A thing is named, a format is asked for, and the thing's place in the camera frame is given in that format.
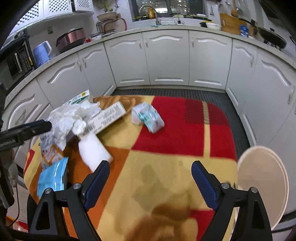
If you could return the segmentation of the left hand white glove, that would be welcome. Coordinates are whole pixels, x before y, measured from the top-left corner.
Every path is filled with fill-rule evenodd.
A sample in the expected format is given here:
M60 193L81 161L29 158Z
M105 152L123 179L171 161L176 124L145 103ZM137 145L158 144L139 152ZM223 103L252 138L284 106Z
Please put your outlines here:
M8 209L15 202L13 187L18 181L18 169L13 149L1 152L1 205Z

